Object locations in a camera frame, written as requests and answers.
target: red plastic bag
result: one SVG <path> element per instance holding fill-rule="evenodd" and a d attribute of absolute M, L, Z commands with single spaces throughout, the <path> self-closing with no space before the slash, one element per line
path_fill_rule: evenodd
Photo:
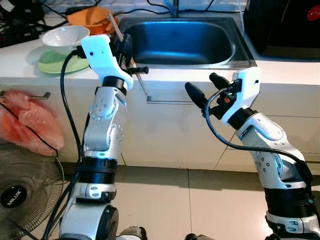
<path fill-rule="evenodd" d="M 7 91 L 1 102 L 17 117 L 0 106 L 0 138 L 29 149 L 31 152 L 52 156 L 64 146 L 64 137 L 55 117 L 45 108 L 31 101 L 29 96 L 17 91 Z"/>

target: faucet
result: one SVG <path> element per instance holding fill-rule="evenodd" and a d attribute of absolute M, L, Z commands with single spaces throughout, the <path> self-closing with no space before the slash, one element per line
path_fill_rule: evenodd
<path fill-rule="evenodd" d="M 171 15 L 174 18 L 179 18 L 179 0 L 172 0 L 173 9 L 171 11 Z"/>

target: orange bowl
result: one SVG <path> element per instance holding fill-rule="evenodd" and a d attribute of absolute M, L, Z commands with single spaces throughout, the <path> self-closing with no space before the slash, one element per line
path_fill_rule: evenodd
<path fill-rule="evenodd" d="M 110 20 L 109 13 L 113 11 L 100 6 L 93 6 L 67 16 L 67 20 L 71 25 L 80 25 L 90 30 L 90 35 L 96 34 L 110 34 L 113 33 L 114 27 Z M 119 19 L 114 18 L 115 22 L 119 24 Z"/>

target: wall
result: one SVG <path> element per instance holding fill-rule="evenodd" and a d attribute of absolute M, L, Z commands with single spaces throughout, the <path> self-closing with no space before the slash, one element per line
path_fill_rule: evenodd
<path fill-rule="evenodd" d="M 46 4 L 54 7 L 58 11 L 64 11 L 66 8 L 75 5 L 92 5 L 95 0 L 43 0 Z M 166 5 L 169 8 L 172 6 L 173 0 L 150 0 L 153 4 Z M 180 9 L 197 9 L 204 10 L 211 0 L 179 0 Z M 244 10 L 247 0 L 240 0 L 241 9 Z M 164 8 L 158 6 L 151 6 L 147 0 L 102 0 L 100 6 L 108 7 L 115 12 L 130 11 L 136 8 L 146 8 L 158 12 L 165 11 Z M 209 10 L 215 11 L 231 11 L 238 12 L 238 0 L 214 0 Z"/>

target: stainless steel sink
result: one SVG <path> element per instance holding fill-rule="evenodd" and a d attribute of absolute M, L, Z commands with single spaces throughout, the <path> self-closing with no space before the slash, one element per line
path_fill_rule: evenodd
<path fill-rule="evenodd" d="M 133 59 L 151 68 L 248 68 L 256 66 L 233 18 L 124 18 Z"/>

